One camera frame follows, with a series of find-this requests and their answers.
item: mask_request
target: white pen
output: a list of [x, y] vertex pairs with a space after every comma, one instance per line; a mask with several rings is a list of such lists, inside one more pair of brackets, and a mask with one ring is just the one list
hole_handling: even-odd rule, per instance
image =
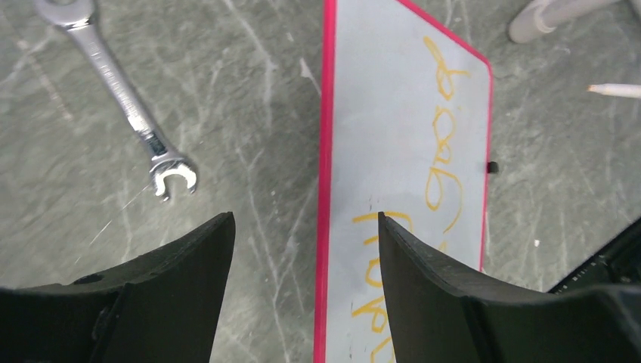
[[641, 98], [641, 85], [606, 83], [605, 85], [591, 85], [587, 90], [606, 96]]

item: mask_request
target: combination wrench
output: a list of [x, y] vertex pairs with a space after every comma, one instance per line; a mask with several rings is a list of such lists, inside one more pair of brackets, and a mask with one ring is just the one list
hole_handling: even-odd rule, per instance
[[51, 0], [33, 0], [36, 11], [49, 23], [65, 31], [82, 50], [125, 113], [129, 125], [151, 157], [150, 176], [156, 196], [169, 199], [165, 177], [180, 175], [187, 180], [193, 193], [197, 186], [197, 171], [192, 162], [167, 140], [142, 101], [127, 82], [125, 74], [111, 55], [98, 32], [97, 8], [94, 0], [76, 0], [59, 5]]

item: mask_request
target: open end of wrench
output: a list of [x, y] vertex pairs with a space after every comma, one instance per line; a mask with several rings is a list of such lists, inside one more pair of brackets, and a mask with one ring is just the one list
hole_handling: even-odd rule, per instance
[[187, 181], [187, 189], [190, 193], [196, 191], [197, 179], [196, 168], [187, 159], [164, 160], [153, 166], [149, 171], [153, 187], [156, 189], [156, 196], [163, 202], [169, 199], [169, 192], [165, 178], [170, 175], [180, 175]]

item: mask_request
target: chrome wrench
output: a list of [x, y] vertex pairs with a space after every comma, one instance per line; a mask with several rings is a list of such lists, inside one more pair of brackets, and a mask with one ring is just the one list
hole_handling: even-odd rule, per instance
[[51, 0], [33, 0], [36, 11], [49, 23], [61, 28], [85, 54], [125, 113], [129, 125], [151, 157], [150, 176], [156, 196], [169, 199], [165, 177], [181, 175], [187, 189], [193, 193], [197, 186], [197, 171], [186, 156], [167, 140], [142, 101], [129, 85], [109, 48], [98, 32], [94, 0], [76, 0], [59, 5]]

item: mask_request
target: whiteboard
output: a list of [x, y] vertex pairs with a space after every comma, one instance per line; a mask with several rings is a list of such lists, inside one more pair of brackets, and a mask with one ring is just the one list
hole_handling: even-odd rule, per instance
[[405, 0], [327, 0], [314, 362], [389, 362], [376, 213], [480, 269], [491, 68]]

